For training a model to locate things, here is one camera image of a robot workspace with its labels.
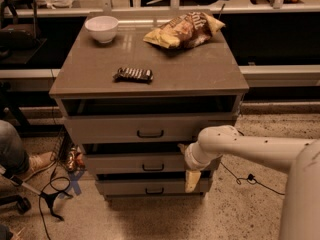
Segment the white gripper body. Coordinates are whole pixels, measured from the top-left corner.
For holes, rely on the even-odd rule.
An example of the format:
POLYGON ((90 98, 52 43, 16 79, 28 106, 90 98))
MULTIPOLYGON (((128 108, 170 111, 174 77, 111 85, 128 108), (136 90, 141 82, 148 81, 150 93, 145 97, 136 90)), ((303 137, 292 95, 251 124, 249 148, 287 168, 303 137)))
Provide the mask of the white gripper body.
POLYGON ((191 170, 203 170, 213 160, 222 156, 212 144, 203 144, 200 142, 191 143, 184 152, 185 162, 191 170))

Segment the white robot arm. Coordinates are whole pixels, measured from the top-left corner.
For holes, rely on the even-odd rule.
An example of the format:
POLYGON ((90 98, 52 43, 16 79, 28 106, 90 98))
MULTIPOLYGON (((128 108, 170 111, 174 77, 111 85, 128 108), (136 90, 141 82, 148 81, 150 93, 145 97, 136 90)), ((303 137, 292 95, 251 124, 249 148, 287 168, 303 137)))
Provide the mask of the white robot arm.
POLYGON ((229 125, 207 127, 197 140, 179 146, 186 163, 185 191, 200 172, 224 154, 288 175, 279 240, 320 240, 320 140, 243 136, 229 125))

